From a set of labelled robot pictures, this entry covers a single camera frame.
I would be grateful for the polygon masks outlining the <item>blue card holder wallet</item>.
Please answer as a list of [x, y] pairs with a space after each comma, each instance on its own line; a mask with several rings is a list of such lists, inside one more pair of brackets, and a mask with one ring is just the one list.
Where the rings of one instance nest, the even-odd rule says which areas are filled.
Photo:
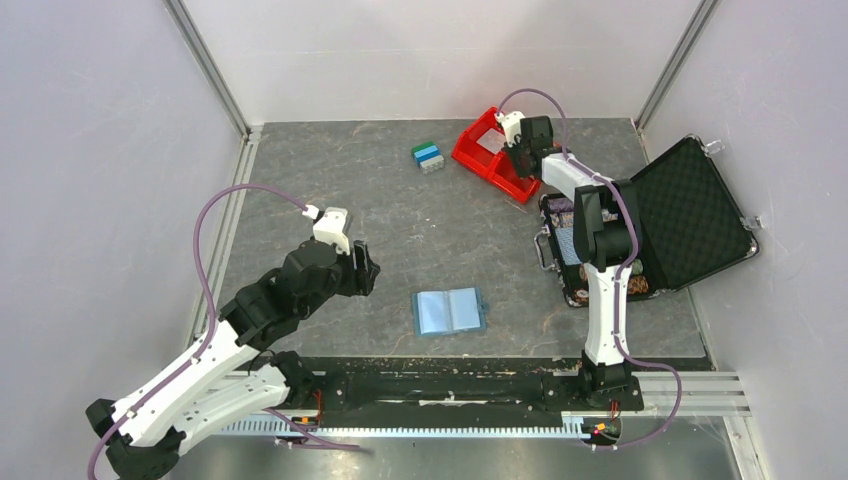
[[419, 337], [485, 331], [488, 310], [479, 287], [421, 291], [411, 296], [413, 329]]

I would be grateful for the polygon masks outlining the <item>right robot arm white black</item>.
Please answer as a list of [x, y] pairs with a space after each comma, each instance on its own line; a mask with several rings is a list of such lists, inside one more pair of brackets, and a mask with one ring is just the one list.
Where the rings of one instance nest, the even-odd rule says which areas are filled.
[[551, 119], [519, 111], [498, 113], [503, 151], [521, 178], [532, 177], [566, 195], [573, 205], [572, 244], [588, 279], [589, 331], [581, 353], [577, 392], [602, 408], [631, 381], [626, 303], [641, 231], [630, 181], [614, 181], [556, 144]]

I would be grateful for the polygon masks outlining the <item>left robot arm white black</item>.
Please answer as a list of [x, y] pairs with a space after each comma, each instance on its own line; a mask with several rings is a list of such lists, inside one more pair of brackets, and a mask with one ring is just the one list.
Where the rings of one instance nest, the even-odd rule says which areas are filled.
[[274, 354], [236, 383], [215, 385], [295, 332], [333, 296], [369, 295], [379, 273], [363, 241], [348, 253], [314, 238], [301, 243], [280, 267], [240, 289], [205, 336], [147, 384], [87, 407], [100, 438], [88, 473], [104, 455], [121, 479], [161, 479], [224, 426], [264, 409], [306, 405], [316, 380], [294, 351]]

